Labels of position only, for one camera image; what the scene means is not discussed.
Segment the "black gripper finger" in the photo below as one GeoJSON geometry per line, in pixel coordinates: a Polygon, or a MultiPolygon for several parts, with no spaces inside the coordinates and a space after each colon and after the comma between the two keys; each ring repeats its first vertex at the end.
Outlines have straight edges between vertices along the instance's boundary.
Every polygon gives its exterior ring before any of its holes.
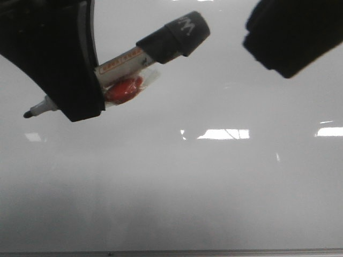
{"type": "Polygon", "coordinates": [[[259,1],[246,29],[254,59],[291,78],[342,43],[342,1],[259,1]]]}
{"type": "Polygon", "coordinates": [[[1,1],[1,55],[27,74],[72,122],[105,101],[94,73],[93,1],[1,1]]]}

